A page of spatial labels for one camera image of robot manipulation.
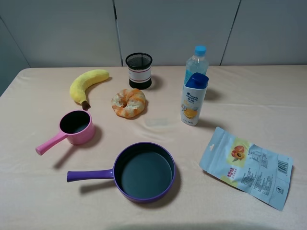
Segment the white shampoo bottle blue cap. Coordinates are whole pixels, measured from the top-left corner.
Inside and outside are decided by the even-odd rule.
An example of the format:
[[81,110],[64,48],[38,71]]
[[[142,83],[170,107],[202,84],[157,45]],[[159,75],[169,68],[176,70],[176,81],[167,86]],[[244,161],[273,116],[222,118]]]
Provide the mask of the white shampoo bottle blue cap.
[[181,121],[189,126],[198,123],[201,108],[208,87],[209,78],[201,73],[193,73],[183,87],[181,98]]

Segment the orange white plush shrimp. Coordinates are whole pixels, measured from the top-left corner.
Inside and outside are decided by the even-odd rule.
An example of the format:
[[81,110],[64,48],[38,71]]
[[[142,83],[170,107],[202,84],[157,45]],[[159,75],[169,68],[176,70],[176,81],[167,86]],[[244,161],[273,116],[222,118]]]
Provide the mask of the orange white plush shrimp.
[[146,104],[146,97],[139,89],[121,90],[111,100],[112,109],[117,116],[133,118],[139,115]]

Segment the black mesh pen cup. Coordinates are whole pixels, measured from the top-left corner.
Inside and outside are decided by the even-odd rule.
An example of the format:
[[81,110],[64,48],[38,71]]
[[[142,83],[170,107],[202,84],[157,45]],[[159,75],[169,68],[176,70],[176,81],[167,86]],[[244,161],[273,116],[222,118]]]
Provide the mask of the black mesh pen cup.
[[134,89],[144,90],[151,86],[151,64],[153,58],[146,53],[138,52],[125,59],[129,69],[129,85]]

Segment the purple frying pan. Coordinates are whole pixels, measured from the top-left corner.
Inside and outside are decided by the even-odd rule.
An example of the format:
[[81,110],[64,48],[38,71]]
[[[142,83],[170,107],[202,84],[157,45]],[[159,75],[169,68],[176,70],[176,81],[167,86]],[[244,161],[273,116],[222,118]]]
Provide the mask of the purple frying pan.
[[113,168],[98,171],[68,171],[67,182],[112,179],[119,191],[135,203],[161,199],[176,177],[176,164],[164,147],[139,142],[126,147],[116,158]]

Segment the clear water bottle blue cap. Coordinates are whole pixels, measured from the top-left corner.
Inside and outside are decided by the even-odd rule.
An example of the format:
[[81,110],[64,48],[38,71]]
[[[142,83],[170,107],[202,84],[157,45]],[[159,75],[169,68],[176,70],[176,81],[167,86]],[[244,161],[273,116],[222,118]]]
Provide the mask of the clear water bottle blue cap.
[[186,74],[184,79],[184,86],[194,73],[201,73],[206,75],[209,62],[206,60],[206,46],[195,46],[194,55],[186,62]]

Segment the pink saucepan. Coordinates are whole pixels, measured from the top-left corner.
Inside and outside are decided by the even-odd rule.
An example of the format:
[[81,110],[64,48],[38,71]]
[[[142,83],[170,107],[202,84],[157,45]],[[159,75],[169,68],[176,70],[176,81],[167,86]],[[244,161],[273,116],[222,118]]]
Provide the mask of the pink saucepan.
[[92,116],[83,110],[67,113],[60,120],[59,132],[50,140],[36,147],[38,155],[42,156],[51,147],[67,139],[72,145],[81,145],[90,141],[95,135],[95,126]]

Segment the yellow plush banana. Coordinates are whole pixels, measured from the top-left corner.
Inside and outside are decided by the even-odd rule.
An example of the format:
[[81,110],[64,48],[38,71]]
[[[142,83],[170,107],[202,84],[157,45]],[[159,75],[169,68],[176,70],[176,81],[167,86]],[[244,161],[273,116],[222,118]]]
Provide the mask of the yellow plush banana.
[[87,101],[86,90],[94,84],[106,81],[109,72],[104,69],[94,69],[81,74],[70,86],[70,97],[87,111],[91,106]]

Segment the light blue snack pouch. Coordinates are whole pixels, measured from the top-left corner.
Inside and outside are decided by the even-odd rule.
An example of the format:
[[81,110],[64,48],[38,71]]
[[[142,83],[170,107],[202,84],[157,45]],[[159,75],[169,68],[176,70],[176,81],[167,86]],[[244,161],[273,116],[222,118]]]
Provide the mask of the light blue snack pouch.
[[208,174],[283,210],[290,186],[293,159],[235,137],[220,127],[200,160]]

